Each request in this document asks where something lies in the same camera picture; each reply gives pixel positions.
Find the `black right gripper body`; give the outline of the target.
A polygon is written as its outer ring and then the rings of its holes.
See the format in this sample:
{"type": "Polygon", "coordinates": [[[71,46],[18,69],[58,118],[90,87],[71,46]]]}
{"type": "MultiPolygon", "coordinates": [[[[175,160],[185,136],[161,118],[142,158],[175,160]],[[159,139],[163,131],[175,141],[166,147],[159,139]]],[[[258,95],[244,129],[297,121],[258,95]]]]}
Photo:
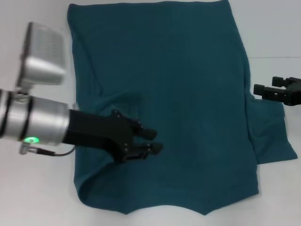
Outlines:
{"type": "Polygon", "coordinates": [[[285,101],[287,106],[295,106],[301,104],[301,80],[297,78],[285,79],[285,101]]]}

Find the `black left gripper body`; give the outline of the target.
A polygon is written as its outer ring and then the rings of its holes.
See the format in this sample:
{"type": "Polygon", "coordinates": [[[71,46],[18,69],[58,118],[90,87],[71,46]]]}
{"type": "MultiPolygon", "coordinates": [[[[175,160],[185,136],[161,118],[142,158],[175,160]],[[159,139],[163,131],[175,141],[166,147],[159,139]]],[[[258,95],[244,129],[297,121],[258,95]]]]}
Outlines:
{"type": "Polygon", "coordinates": [[[69,125],[62,143],[104,150],[118,163],[139,159],[139,151],[133,142],[138,121],[116,110],[109,116],[76,110],[69,113],[69,125]]]}

